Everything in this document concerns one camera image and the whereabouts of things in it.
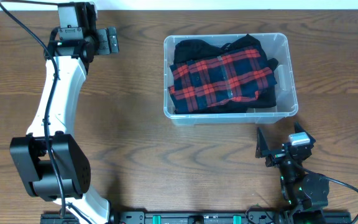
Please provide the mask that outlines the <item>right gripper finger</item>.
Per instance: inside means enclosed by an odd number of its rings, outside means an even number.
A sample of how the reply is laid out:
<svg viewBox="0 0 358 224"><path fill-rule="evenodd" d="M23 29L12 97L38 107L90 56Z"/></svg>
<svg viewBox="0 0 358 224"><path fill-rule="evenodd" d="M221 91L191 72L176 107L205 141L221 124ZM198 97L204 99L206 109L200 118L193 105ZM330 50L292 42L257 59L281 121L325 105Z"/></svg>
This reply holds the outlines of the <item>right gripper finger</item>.
<svg viewBox="0 0 358 224"><path fill-rule="evenodd" d="M307 132L300 124L299 122L295 122L294 123L294 130L295 133L300 133L300 132L305 132L311 139L310 144L314 144L316 142L315 138L309 133Z"/></svg>
<svg viewBox="0 0 358 224"><path fill-rule="evenodd" d="M262 158L269 155L269 147L266 143L262 130L257 128L257 145L255 150L255 157Z"/></svg>

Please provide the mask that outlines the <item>red plaid cloth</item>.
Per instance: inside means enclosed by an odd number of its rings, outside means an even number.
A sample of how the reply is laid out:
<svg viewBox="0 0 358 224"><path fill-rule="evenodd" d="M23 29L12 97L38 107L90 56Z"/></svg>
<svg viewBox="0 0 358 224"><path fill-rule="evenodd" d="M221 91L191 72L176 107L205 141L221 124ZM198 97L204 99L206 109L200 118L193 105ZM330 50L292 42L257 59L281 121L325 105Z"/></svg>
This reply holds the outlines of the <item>red plaid cloth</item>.
<svg viewBox="0 0 358 224"><path fill-rule="evenodd" d="M168 87L176 114L227 113L271 99L276 84L275 58L251 45L219 56L188 60L170 66Z"/></svg>

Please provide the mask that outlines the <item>large black garment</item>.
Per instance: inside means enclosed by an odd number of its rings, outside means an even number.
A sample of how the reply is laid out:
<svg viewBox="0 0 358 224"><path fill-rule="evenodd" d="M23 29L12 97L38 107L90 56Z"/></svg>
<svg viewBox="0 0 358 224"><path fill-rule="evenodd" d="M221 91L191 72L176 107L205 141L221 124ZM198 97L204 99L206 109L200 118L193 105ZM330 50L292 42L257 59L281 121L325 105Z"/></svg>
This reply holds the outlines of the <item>large black garment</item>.
<svg viewBox="0 0 358 224"><path fill-rule="evenodd" d="M176 44L175 46L173 64L186 62L188 60L200 60L203 58L215 57L224 54L228 51L240 49L243 47L248 47L251 45L256 45L262 49L259 40L257 40L251 35L246 35L244 37L241 37L240 39L232 43L226 43L222 47L215 47L199 39L183 40L179 44ZM268 91L267 96L270 96L271 99L267 99L265 101L255 103L253 105L250 105L248 108L243 108L243 109L239 108L238 112L229 111L227 113L245 113L249 108L253 108L253 109L272 108L276 106L275 87L273 87L271 90ZM213 113L191 113L191 114L213 114Z"/></svg>

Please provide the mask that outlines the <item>clear plastic storage bin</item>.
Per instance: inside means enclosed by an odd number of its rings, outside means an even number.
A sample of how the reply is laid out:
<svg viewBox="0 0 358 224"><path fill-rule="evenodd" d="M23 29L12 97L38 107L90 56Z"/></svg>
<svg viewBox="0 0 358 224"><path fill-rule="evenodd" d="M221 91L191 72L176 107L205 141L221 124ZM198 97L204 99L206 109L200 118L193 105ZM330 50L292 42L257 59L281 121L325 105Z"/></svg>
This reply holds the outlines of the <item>clear plastic storage bin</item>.
<svg viewBox="0 0 358 224"><path fill-rule="evenodd" d="M254 33L251 36L258 39L267 58L278 60L274 71L277 84L275 85L276 106L272 108L250 108L246 113L218 114L176 114L175 106L169 95L168 87L173 85L173 75L170 66L174 60L176 44L187 39L199 39L215 47L234 42L245 34L214 34L214 35L169 35L163 42L164 52L164 97L163 112L176 126L192 126L196 124L218 123L255 123L273 124L277 121L296 115L298 100L293 77L290 49L287 37L282 33Z"/></svg>

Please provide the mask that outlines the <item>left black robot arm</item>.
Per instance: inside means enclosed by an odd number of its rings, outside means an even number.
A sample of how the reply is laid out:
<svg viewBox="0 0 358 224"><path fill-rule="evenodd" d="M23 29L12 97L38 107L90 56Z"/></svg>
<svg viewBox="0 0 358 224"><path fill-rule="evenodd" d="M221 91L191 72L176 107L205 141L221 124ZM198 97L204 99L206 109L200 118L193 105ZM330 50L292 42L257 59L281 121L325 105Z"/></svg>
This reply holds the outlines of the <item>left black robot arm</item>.
<svg viewBox="0 0 358 224"><path fill-rule="evenodd" d="M46 80L25 136L10 153L26 192L60 206L42 223L114 223L109 200L91 185L90 162L74 138L76 108L90 63L119 51L114 27L98 29L93 2L57 4L60 24L42 44Z"/></svg>

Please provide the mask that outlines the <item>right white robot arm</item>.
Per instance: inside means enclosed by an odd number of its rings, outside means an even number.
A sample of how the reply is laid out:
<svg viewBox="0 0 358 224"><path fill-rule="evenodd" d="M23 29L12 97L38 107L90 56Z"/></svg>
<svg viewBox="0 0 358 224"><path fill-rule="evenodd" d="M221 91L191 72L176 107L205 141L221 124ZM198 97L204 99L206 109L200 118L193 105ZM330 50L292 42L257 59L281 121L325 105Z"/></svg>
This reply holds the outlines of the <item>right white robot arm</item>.
<svg viewBox="0 0 358 224"><path fill-rule="evenodd" d="M257 128L255 156L264 158L267 167L279 169L282 195L293 213L321 210L328 206L329 181L302 165L312 155L316 140L299 123L294 124L294 130L280 149L270 150L262 130Z"/></svg>

